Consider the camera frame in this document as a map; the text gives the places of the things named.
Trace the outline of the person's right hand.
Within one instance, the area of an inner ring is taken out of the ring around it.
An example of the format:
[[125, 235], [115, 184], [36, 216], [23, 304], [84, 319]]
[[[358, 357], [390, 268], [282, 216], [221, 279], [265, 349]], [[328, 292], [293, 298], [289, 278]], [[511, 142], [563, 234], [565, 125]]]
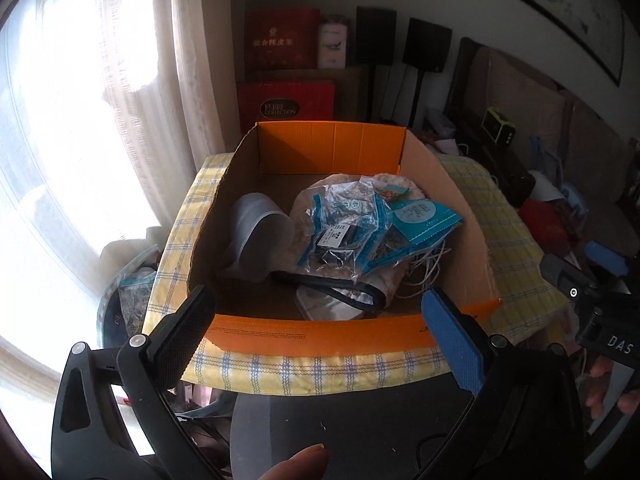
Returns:
[[[604, 410], [604, 397], [611, 382], [612, 369], [613, 362], [605, 356], [598, 356], [590, 368], [590, 386], [586, 405], [592, 419], [600, 417]], [[623, 414], [631, 416], [639, 403], [640, 391], [634, 390], [623, 394], [617, 401], [617, 407]]]

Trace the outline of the person's left hand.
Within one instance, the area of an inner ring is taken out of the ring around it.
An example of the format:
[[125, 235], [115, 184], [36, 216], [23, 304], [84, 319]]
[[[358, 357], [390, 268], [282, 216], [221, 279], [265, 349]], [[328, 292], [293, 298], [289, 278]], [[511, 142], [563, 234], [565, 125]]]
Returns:
[[259, 480], [319, 480], [329, 463], [329, 453], [318, 443], [271, 467]]

